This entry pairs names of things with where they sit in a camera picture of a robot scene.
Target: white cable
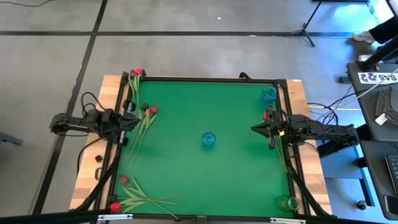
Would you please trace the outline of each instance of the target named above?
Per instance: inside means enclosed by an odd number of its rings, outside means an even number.
[[[360,95],[357,96],[355,99],[351,100],[351,101],[348,102],[348,103],[345,103],[345,104],[339,106],[338,108],[342,108],[342,107],[344,107],[345,105],[348,105],[348,104],[350,104],[350,103],[356,101],[357,99],[361,98],[361,97],[364,96],[365,94],[369,93],[369,92],[372,91],[374,88],[376,88],[378,85],[382,84],[384,81],[386,81],[387,79],[389,79],[390,76],[393,75],[393,74],[395,74],[395,72],[397,72],[397,71],[398,71],[398,68],[395,69],[392,73],[390,73],[385,79],[381,80],[379,83],[377,83],[377,84],[375,84],[374,86],[372,86],[372,88],[366,90],[364,93],[360,94]],[[326,112],[325,114],[323,114],[323,116],[326,116],[326,115],[332,113],[334,110],[337,110],[338,108],[336,107],[335,109],[332,109],[331,111]]]

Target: green tabletop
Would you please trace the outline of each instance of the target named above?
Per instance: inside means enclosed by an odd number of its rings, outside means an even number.
[[[272,84],[141,82],[140,103],[158,105],[139,155],[126,165],[130,151],[122,148],[118,177],[134,177],[150,198],[176,215],[293,217],[278,209],[277,198],[289,195],[287,174],[268,139],[250,130],[262,122],[267,106],[261,90]],[[205,149],[201,136],[216,135]],[[127,197],[119,178],[114,193]],[[166,214],[153,203],[130,213]]]

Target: black desk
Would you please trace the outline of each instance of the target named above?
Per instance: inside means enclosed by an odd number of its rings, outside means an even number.
[[[398,150],[394,149],[387,142],[377,141],[361,141],[361,148],[366,166],[371,174],[374,189],[376,190],[376,195],[379,199],[384,217],[389,220],[398,220],[398,216],[391,215],[387,212],[386,202],[384,200],[385,195],[396,197],[385,156],[398,154]]]
[[[397,67],[398,65],[382,64],[380,65],[380,71],[377,72],[391,73]],[[363,72],[363,71],[358,68],[358,65],[356,63],[348,63],[347,68],[348,68],[349,78],[351,79],[351,82],[354,86],[354,90],[356,92],[361,90],[367,90],[374,85],[374,84],[372,85],[362,84],[360,82],[358,77],[358,72]],[[387,122],[384,123],[383,125],[378,125],[374,121],[376,119],[376,116],[374,115],[374,110],[376,106],[377,95],[379,91],[389,88],[390,86],[377,87],[358,100],[359,105],[361,106],[362,109],[363,116],[366,121],[366,124],[357,128],[358,136],[360,139],[363,140],[372,139],[375,141],[389,141],[389,142],[398,141],[398,126],[395,126]]]

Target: sneaker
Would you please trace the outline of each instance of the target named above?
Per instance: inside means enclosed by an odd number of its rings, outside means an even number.
[[[375,42],[372,34],[369,31],[362,31],[355,33],[353,39],[356,41],[365,41],[368,44],[373,44]]]

